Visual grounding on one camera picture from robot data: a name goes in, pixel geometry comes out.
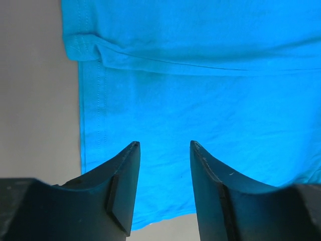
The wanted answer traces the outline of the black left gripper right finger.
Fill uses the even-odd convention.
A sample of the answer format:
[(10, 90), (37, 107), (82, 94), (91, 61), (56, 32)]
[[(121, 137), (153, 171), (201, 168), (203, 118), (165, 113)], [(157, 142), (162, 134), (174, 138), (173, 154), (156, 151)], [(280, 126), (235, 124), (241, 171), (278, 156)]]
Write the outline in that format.
[(255, 181), (190, 143), (190, 163), (202, 240), (299, 240), (295, 191)]

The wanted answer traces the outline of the blue t shirt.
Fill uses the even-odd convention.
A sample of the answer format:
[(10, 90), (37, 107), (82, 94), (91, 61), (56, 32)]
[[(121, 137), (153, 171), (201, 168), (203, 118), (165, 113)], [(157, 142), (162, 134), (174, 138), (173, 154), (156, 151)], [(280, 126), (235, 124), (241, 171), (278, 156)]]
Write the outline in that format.
[(195, 213), (189, 143), (260, 182), (320, 182), (320, 1), (62, 1), (82, 172), (132, 141), (132, 229)]

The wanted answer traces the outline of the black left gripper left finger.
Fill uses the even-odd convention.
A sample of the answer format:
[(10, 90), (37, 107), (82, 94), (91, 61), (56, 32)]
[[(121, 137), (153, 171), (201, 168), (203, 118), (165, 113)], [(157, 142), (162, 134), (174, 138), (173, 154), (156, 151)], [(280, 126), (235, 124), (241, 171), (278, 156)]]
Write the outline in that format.
[(126, 240), (130, 236), (140, 143), (62, 186), (35, 184), (33, 240)]

